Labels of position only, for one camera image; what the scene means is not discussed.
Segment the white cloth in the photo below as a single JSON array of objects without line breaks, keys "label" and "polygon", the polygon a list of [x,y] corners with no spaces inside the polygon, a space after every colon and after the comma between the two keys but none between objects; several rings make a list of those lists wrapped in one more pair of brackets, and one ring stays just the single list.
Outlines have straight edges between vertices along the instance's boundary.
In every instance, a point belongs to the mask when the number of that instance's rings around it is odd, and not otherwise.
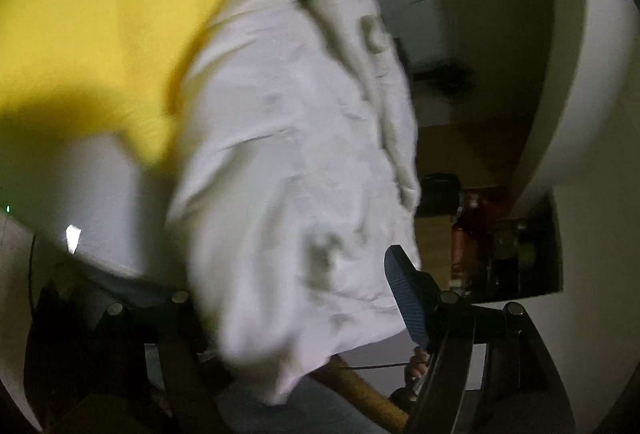
[{"label": "white cloth", "polygon": [[188,72],[168,214],[218,354],[263,399],[404,328],[416,125],[375,0],[226,0]]}]

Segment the black metal frame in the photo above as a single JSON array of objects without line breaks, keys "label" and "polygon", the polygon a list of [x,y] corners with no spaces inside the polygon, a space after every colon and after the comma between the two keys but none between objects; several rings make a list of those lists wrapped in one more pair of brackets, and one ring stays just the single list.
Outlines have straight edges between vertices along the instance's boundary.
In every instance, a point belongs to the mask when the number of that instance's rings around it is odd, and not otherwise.
[{"label": "black metal frame", "polygon": [[11,434],[36,434],[0,381],[0,430]]},{"label": "black metal frame", "polygon": [[[574,417],[558,370],[524,307],[507,303],[503,309],[471,305],[453,291],[440,292],[427,273],[415,270],[404,250],[393,245],[385,256],[387,274],[402,273],[407,284],[391,279],[403,317],[415,316],[420,305],[423,338],[433,361],[404,432],[450,434],[456,425],[474,344],[486,344],[484,377],[474,419],[474,432],[499,426],[504,432],[558,433],[575,431]],[[410,334],[418,324],[407,324]],[[522,407],[545,403],[546,419],[523,426]]]}]

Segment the person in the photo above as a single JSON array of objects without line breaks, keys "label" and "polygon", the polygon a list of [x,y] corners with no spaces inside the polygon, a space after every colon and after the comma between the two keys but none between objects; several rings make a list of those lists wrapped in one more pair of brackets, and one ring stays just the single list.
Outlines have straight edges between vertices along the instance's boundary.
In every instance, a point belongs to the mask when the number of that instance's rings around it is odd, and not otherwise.
[{"label": "person", "polygon": [[404,387],[393,391],[389,398],[395,406],[409,414],[414,402],[417,400],[416,384],[421,377],[427,374],[431,356],[427,351],[416,346],[414,355],[409,358],[409,364],[404,368]]}]

